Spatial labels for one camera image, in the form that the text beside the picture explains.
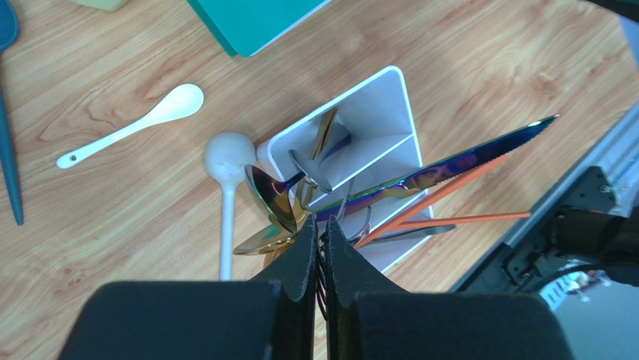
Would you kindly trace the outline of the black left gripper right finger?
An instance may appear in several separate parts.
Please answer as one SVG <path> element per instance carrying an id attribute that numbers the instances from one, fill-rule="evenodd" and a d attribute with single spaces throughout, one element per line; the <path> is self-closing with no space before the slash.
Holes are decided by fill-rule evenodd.
<path id="1" fill-rule="evenodd" d="M 374 268 L 339 223 L 325 227 L 330 359 L 572 359 L 560 324 L 521 294 L 409 292 Z"/>

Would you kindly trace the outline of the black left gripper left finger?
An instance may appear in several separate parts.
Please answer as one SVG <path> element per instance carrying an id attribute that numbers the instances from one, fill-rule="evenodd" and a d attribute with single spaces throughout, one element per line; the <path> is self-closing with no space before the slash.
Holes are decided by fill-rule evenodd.
<path id="1" fill-rule="evenodd" d="M 116 281 L 83 305 L 60 359 L 311 359 L 317 222 L 244 281 Z"/>

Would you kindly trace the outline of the gold spoon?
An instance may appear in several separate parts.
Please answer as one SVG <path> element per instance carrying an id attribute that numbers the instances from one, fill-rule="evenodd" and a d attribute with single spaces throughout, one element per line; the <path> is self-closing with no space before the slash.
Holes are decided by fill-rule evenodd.
<path id="1" fill-rule="evenodd" d="M 338 110 L 334 108 L 322 115 L 313 149 L 309 155 L 303 155 L 305 158 L 308 158 L 309 160 L 318 158 L 319 153 L 322 150 L 328 150 L 330 147 L 344 139 L 349 139 L 351 141 L 351 137 L 347 130 L 337 129 L 337 123 L 335 122 L 337 113 Z M 263 206 L 257 202 L 257 198 L 252 194 L 251 190 L 247 186 L 253 196 L 254 202 L 266 214 L 267 218 L 271 221 L 271 224 L 238 245 L 233 250 L 233 253 L 235 255 L 267 254 L 291 244 L 299 234 L 300 226 L 309 215 L 309 211 L 307 211 L 302 205 L 302 196 L 305 194 L 304 185 L 308 185 L 311 190 L 318 190 L 309 180 L 301 180 L 289 191 L 289 201 L 292 205 L 292 210 L 297 221 L 297 229 L 295 232 L 290 232 L 276 224 L 276 220 L 271 215 L 266 214 Z"/>

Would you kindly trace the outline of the iridescent purple spoon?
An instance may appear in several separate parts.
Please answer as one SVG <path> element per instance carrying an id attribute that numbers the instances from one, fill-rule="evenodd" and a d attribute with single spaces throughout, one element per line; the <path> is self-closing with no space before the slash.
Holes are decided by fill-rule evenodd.
<path id="1" fill-rule="evenodd" d="M 312 160 L 322 161 L 322 166 L 324 161 L 346 148 L 350 143 L 349 139 L 344 139 L 328 150 L 322 150 L 319 153 L 319 157 Z M 291 233 L 295 232 L 297 221 L 290 203 L 289 193 L 293 186 L 301 180 L 309 179 L 297 170 L 297 173 L 286 181 L 278 181 L 254 165 L 245 165 L 244 174 L 250 191 L 256 197 L 257 202 L 265 209 L 265 213 L 271 215 L 276 220 L 276 224 L 285 230 Z"/>

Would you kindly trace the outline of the white compartment organizer box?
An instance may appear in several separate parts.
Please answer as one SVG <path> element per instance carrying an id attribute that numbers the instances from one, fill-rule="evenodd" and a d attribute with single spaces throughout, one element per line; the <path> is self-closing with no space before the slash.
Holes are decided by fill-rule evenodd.
<path id="1" fill-rule="evenodd" d="M 335 99 L 310 112 L 258 145 L 259 165 L 272 177 L 287 180 L 296 173 L 288 155 L 295 149 L 309 155 L 323 113 L 336 109 L 352 142 L 322 164 L 334 190 L 317 192 L 310 209 L 319 210 L 353 193 L 405 176 L 422 168 L 422 156 L 404 76 L 390 65 Z"/>

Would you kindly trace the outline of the iridescent purple knife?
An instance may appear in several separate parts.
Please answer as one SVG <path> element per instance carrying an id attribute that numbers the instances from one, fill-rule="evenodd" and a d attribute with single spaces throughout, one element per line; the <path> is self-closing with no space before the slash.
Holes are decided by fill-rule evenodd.
<path id="1" fill-rule="evenodd" d="M 351 215 L 384 199 L 403 199 L 468 173 L 528 143 L 560 116 L 551 115 L 423 167 L 408 166 L 392 151 L 353 177 L 345 214 Z"/>

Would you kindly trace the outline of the silver fork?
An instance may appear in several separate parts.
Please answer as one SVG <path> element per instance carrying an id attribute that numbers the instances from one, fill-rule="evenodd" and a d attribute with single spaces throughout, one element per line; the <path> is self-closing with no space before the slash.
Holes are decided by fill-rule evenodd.
<path id="1" fill-rule="evenodd" d="M 349 202 L 349 198 L 352 193 L 353 184 L 355 179 L 352 178 L 348 182 L 348 186 L 346 189 L 346 193 L 340 203 L 340 207 L 338 209 L 338 213 L 336 215 L 337 222 L 342 221 L 346 216 L 346 207 Z M 351 246 L 355 246 L 359 243 L 365 236 L 367 236 L 371 231 L 371 206 L 367 207 L 367 215 L 364 221 L 364 226 L 355 234 L 349 237 L 346 241 Z M 326 245 L 329 242 L 328 232 L 325 231 L 318 240 L 317 245 L 317 254 L 319 256 L 318 260 L 318 269 L 319 275 L 317 277 L 317 285 L 316 285 L 316 300 L 319 306 L 320 313 L 322 314 L 323 319 L 328 322 L 328 301 L 326 299 L 326 267 L 325 267 L 325 259 L 326 259 Z"/>

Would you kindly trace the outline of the silver metal spoon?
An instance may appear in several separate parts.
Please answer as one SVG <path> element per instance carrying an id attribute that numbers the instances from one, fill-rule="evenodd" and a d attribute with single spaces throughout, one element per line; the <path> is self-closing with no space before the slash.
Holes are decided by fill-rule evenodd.
<path id="1" fill-rule="evenodd" d="M 325 194 L 333 191 L 329 180 L 322 173 L 321 160 L 308 160 L 294 149 L 290 149 L 288 155 L 295 168 L 302 172 L 319 191 Z"/>

